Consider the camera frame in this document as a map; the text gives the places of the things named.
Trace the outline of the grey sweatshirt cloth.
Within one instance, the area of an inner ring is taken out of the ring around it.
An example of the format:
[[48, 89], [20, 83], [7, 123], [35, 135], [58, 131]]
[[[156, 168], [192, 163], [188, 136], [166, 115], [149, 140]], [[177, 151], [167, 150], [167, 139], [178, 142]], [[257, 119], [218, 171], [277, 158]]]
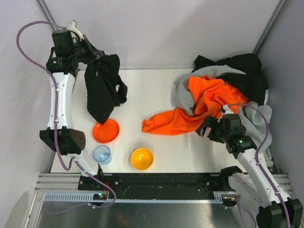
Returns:
[[[189, 74], [183, 74], [174, 81], [175, 91], [172, 93], [171, 102], [178, 108], [183, 109], [187, 114], [194, 115], [195, 102], [193, 95], [190, 94], [188, 89], [189, 78], [191, 76], [203, 77], [208, 76], [216, 78], [220, 73], [230, 69], [228, 66], [208, 66], [199, 70], [196, 70]], [[267, 122], [270, 122], [272, 109], [269, 105], [259, 105], [254, 101], [248, 100], [248, 106], [243, 106], [238, 109], [238, 116], [241, 120], [241, 124], [245, 129], [245, 135], [250, 136], [256, 146], [260, 146], [265, 136], [268, 135], [266, 142], [261, 148], [261, 152], [264, 152], [272, 142], [271, 133], [266, 130], [266, 124], [263, 117]]]

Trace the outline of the small black cloth garment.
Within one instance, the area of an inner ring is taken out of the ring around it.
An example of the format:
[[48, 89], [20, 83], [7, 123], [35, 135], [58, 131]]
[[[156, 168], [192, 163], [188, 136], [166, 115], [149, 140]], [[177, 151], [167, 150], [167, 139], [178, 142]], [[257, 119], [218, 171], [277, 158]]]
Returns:
[[120, 59], [117, 54], [104, 55], [87, 65], [85, 85], [87, 110], [100, 124], [104, 124], [116, 106], [127, 101], [127, 85], [119, 76]]

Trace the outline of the orange cloth garment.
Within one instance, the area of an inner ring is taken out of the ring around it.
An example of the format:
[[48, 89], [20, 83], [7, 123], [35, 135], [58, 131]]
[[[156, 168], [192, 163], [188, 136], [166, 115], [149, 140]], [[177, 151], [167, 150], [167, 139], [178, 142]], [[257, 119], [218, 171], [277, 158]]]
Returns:
[[237, 104], [231, 108], [233, 113], [237, 114], [240, 104], [247, 103], [245, 95], [222, 79], [191, 76], [188, 89], [196, 105], [194, 115], [186, 114], [181, 108], [162, 112], [144, 120], [142, 132], [158, 135], [193, 132], [202, 125], [208, 115], [220, 118], [222, 106]]

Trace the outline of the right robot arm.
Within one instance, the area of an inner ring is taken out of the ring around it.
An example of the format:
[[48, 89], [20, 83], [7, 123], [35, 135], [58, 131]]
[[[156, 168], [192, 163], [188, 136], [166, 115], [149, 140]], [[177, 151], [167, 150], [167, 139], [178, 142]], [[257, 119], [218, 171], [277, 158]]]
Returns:
[[220, 119], [207, 116], [199, 129], [199, 136], [210, 132], [208, 138], [225, 144], [228, 153], [245, 169], [228, 167], [228, 184], [248, 203], [260, 228], [298, 228], [301, 225], [303, 205], [283, 190], [259, 157], [254, 141], [242, 131], [237, 114], [224, 114]]

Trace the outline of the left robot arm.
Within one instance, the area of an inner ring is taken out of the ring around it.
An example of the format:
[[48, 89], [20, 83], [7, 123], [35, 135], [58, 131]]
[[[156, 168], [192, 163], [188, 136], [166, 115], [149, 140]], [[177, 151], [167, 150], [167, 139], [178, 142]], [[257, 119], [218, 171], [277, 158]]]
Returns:
[[54, 46], [46, 63], [51, 84], [50, 116], [47, 128], [41, 130], [39, 136], [56, 152], [66, 171], [75, 162], [82, 175], [95, 176], [99, 168], [85, 150], [85, 133], [74, 128], [72, 94], [79, 63], [91, 63], [103, 56], [103, 52], [92, 46], [86, 36], [76, 28], [54, 31], [52, 39]]

